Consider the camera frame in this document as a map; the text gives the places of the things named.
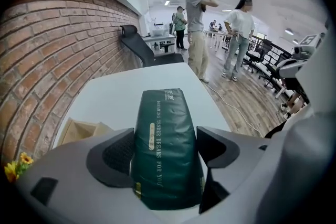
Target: beige trousers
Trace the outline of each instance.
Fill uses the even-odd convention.
[[[203,31],[191,33],[191,44],[188,49],[188,65],[196,76],[203,79],[208,66],[208,49],[204,43]]]

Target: office chair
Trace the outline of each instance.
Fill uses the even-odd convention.
[[[147,46],[138,33],[138,29],[134,25],[122,25],[121,42],[125,44],[136,56],[138,56],[143,67],[160,66],[169,63],[184,62],[181,54],[169,54],[164,56],[154,56],[154,52]],[[164,44],[161,47],[171,46],[174,43]]]
[[[254,50],[260,54],[260,57],[252,55],[249,52],[246,52],[246,55],[249,57],[249,60],[244,59],[244,61],[246,62],[243,62],[241,64],[241,67],[243,65],[248,65],[248,69],[251,69],[252,70],[251,73],[254,73],[252,63],[262,62],[264,60],[265,55],[270,50],[272,50],[272,42],[267,39],[264,39],[263,42],[260,42],[259,44],[257,44],[256,49]]]
[[[268,75],[265,75],[265,76],[260,75],[260,76],[259,76],[259,79],[260,79],[260,78],[264,78],[265,80],[268,81],[268,82],[264,85],[264,87],[267,87],[267,85],[269,85],[269,84],[271,83],[271,84],[273,85],[272,89],[273,89],[273,88],[276,89],[276,88],[278,88],[279,86],[278,86],[277,82],[276,82],[275,80],[273,80],[273,78],[274,78],[274,79],[280,79],[280,78],[281,78],[280,75],[277,74],[276,66],[277,66],[280,62],[289,59],[289,58],[291,57],[291,54],[288,53],[288,52],[283,52],[283,53],[281,53],[281,54],[279,55],[278,60],[274,63],[274,65],[271,64],[271,59],[274,59],[274,60],[276,60],[276,59],[275,59],[274,57],[272,57],[271,55],[269,55],[269,57],[270,57],[270,59],[269,59],[268,63],[265,64],[265,66],[266,66],[267,70],[271,73],[271,75],[270,75],[270,76],[268,76]]]

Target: green shirt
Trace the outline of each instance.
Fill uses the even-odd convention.
[[[176,13],[176,24],[175,24],[175,31],[180,31],[185,29],[185,23],[182,22],[182,19],[184,19],[183,13]]]

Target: power cord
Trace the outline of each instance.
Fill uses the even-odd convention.
[[[241,111],[240,111],[239,109],[237,109],[237,108],[235,108],[233,105],[230,105],[230,104],[228,104],[227,102],[225,102],[224,99],[223,99],[223,97],[222,97],[217,91],[215,91],[213,88],[211,88],[208,84],[204,83],[204,85],[206,85],[209,89],[211,89],[212,91],[214,91],[214,92],[221,98],[221,100],[223,101],[224,104],[226,104],[226,105],[228,105],[229,107],[231,107],[231,108],[237,110],[237,111],[242,115],[242,117],[243,117],[244,121],[246,122],[246,124],[247,124],[248,126],[250,126],[251,128],[253,128],[254,130],[256,130],[256,131],[260,134],[260,136],[261,136],[262,138],[264,138],[263,135],[262,135],[257,129],[255,129],[255,128],[253,127],[252,124],[249,124],[249,123],[246,121],[245,117],[243,116],[243,114],[241,113]]]

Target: yellow flower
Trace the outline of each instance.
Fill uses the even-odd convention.
[[[19,178],[19,175],[15,172],[16,169],[16,162],[8,163],[7,167],[5,167],[5,174],[9,182],[14,182]]]
[[[20,154],[20,159],[21,159],[21,162],[25,163],[25,164],[33,163],[33,159],[30,156],[28,156],[27,153],[25,153],[25,152],[22,152]]]

